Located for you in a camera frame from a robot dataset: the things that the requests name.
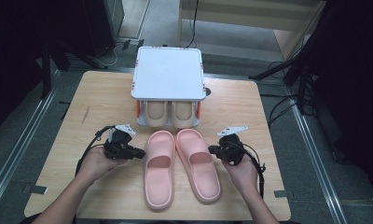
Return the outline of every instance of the hand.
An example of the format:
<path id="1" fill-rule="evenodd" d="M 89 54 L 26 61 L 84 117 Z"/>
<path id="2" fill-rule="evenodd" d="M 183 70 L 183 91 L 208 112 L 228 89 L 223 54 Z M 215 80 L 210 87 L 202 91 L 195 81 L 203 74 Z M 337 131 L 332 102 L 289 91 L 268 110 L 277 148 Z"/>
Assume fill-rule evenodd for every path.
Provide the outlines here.
<path id="1" fill-rule="evenodd" d="M 239 192 L 251 189 L 257 192 L 258 173 L 248 155 L 244 154 L 242 161 L 236 166 L 232 166 L 226 161 L 222 161 L 222 164 L 228 171 L 233 185 Z"/>
<path id="2" fill-rule="evenodd" d="M 104 176 L 107 172 L 126 162 L 127 160 L 122 159 L 107 159 L 104 155 L 103 147 L 94 147 L 82 161 L 76 177 L 82 178 L 92 185 L 94 181 Z"/>

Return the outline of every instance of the black equipment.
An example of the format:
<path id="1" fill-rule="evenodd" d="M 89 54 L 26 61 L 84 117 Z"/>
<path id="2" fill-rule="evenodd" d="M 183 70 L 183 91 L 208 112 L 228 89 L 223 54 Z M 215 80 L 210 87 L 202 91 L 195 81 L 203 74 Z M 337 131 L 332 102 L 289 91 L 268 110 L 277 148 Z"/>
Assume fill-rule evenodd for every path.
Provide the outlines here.
<path id="1" fill-rule="evenodd" d="M 332 2 L 326 3 L 325 9 L 323 11 L 323 16 L 319 20 L 315 31 L 311 34 L 311 37 L 308 39 L 306 44 L 301 48 L 300 52 L 296 56 L 271 68 L 266 72 L 248 77 L 249 79 L 260 80 L 289 67 L 289 70 L 286 72 L 285 77 L 283 78 L 283 83 L 286 86 L 292 86 L 299 78 L 297 108 L 302 115 L 308 114 L 305 112 L 303 107 L 305 102 L 304 97 L 308 79 L 311 74 L 313 64 L 315 63 L 315 51 L 317 49 L 320 49 L 321 45 L 323 44 L 323 42 L 321 42 L 321 38 L 326 32 L 327 26 L 331 23 L 333 18 L 339 14 L 339 10 L 342 8 L 341 4 L 344 4 L 343 2 L 341 2 L 339 7 L 329 7 L 328 5 L 330 5 L 331 3 Z"/>
<path id="2" fill-rule="evenodd" d="M 56 37 L 84 55 L 100 57 L 117 43 L 124 19 L 121 0 L 74 1 Z"/>
<path id="3" fill-rule="evenodd" d="M 264 184 L 265 179 L 263 177 L 263 173 L 266 170 L 265 163 L 261 166 L 259 158 L 254 151 L 253 148 L 251 148 L 254 153 L 256 154 L 256 158 L 254 158 L 251 153 L 244 148 L 244 146 L 247 146 L 243 144 L 240 141 L 240 138 L 237 134 L 233 133 L 230 135 L 223 136 L 219 139 L 219 146 L 209 146 L 209 151 L 211 154 L 215 154 L 215 156 L 220 159 L 221 161 L 226 161 L 231 165 L 238 165 L 242 161 L 242 157 L 244 154 L 247 154 L 248 157 L 250 157 L 254 167 L 256 168 L 259 176 L 259 193 L 261 197 L 263 198 L 264 193 Z"/>
<path id="4" fill-rule="evenodd" d="M 104 144 L 93 146 L 93 143 L 100 141 L 102 134 L 107 130 L 115 129 L 116 126 L 105 126 L 95 135 L 95 138 L 90 142 L 81 159 L 78 161 L 76 166 L 76 174 L 81 167 L 82 161 L 85 159 L 88 152 L 97 146 L 104 146 L 104 155 L 108 159 L 123 159 L 123 160 L 132 160 L 133 158 L 141 159 L 145 152 L 138 148 L 129 146 L 128 143 L 132 140 L 131 136 L 128 133 L 125 133 L 121 130 L 116 129 L 113 133 L 110 133 L 110 137 L 105 141 Z"/>

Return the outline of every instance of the handheld controller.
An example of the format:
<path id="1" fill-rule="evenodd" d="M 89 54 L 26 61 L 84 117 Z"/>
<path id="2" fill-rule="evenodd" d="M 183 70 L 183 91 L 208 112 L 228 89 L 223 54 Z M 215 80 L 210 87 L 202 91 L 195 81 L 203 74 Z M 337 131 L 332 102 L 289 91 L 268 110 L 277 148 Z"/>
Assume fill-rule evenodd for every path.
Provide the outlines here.
<path id="1" fill-rule="evenodd" d="M 227 161 L 231 165 L 238 165 L 245 153 L 242 142 L 235 133 L 220 138 L 219 146 L 209 146 L 209 151 L 221 161 Z"/>
<path id="2" fill-rule="evenodd" d="M 94 142 L 101 140 L 102 134 L 107 130 L 110 130 L 110 134 L 105 143 L 93 146 Z M 88 152 L 92 148 L 97 146 L 104 146 L 104 155 L 108 159 L 141 159 L 145 155 L 145 152 L 138 147 L 132 147 L 128 145 L 128 143 L 132 140 L 129 133 L 135 133 L 129 125 L 105 126 L 100 131 L 98 131 L 95 134 L 93 140 L 88 145 L 81 159 L 78 161 L 78 164 L 76 166 L 76 174 L 78 173 L 82 161 L 85 159 Z"/>

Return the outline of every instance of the slipper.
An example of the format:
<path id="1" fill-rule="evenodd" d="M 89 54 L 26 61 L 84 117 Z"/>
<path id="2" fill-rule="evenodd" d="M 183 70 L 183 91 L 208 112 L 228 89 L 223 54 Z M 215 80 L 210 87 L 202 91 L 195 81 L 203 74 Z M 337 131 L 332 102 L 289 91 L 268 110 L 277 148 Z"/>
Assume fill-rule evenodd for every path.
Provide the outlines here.
<path id="1" fill-rule="evenodd" d="M 175 128 L 191 128 L 196 120 L 193 102 L 172 102 L 172 125 Z"/>
<path id="2" fill-rule="evenodd" d="M 167 101 L 144 101 L 144 120 L 149 127 L 161 127 L 167 123 Z"/>
<path id="3" fill-rule="evenodd" d="M 195 196 L 204 203 L 216 201 L 221 188 L 213 156 L 201 134 L 193 129 L 184 129 L 177 134 L 175 144 Z"/>
<path id="4" fill-rule="evenodd" d="M 153 133 L 145 153 L 145 202 L 151 209 L 166 208 L 173 201 L 173 135 L 167 131 Z"/>

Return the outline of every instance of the gray floor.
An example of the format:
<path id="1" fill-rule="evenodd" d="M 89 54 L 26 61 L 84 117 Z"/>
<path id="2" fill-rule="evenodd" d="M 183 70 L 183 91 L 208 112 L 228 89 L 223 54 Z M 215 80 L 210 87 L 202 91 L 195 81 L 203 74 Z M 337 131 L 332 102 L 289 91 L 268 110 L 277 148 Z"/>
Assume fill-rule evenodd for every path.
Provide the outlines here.
<path id="1" fill-rule="evenodd" d="M 151 1 L 146 14 L 145 23 L 140 33 L 140 39 L 146 46 L 169 47 L 176 44 L 178 25 L 178 1 Z M 274 33 L 271 30 L 197 22 L 196 47 L 199 48 L 207 61 L 217 61 L 219 56 L 234 57 L 235 64 L 209 63 L 204 65 L 206 73 L 218 78 L 247 80 L 248 73 L 259 73 L 267 69 L 271 62 L 281 61 L 282 55 L 277 46 Z M 184 21 L 183 46 L 190 41 L 189 21 Z M 124 61 L 122 56 L 131 53 L 124 51 L 118 54 L 119 62 L 110 66 L 110 70 L 118 71 L 121 67 L 131 67 L 133 61 Z M 114 55 L 109 54 L 101 60 L 114 61 Z M 7 188 L 0 199 L 0 223 L 18 223 L 23 218 L 24 206 L 29 194 L 23 193 L 26 185 L 33 185 L 39 176 L 57 131 L 62 124 L 61 117 L 67 105 L 59 101 L 71 102 L 76 87 L 83 73 L 89 69 L 77 60 L 73 61 L 68 72 L 59 73 L 59 84 L 55 87 L 53 98 L 48 104 L 48 110 L 37 125 L 33 138 L 28 142 L 24 156 L 14 175 L 10 178 Z M 250 63 L 254 69 L 246 69 Z M 276 77 L 270 77 L 258 83 L 261 94 L 288 94 L 288 89 Z M 29 118 L 40 104 L 41 86 L 37 86 L 22 104 L 9 116 L 0 128 L 0 171 L 12 149 L 17 144 Z M 273 107 L 282 98 L 262 97 L 262 103 L 267 118 Z M 277 108 L 275 114 L 285 109 L 292 102 L 287 101 Z M 339 223 L 334 221 L 325 197 L 316 167 L 311 160 L 305 136 L 293 110 L 285 113 L 270 126 L 270 134 L 280 165 L 283 182 L 288 192 L 291 208 L 291 220 L 300 223 Z M 332 160 L 330 147 L 325 139 L 318 120 L 315 117 L 305 117 L 313 138 L 313 143 L 323 162 L 330 183 L 333 185 L 341 204 L 342 212 L 348 223 L 373 223 L 373 189 L 366 175 L 353 165 L 338 164 Z M 98 220 L 79 220 L 79 223 L 99 223 Z"/>

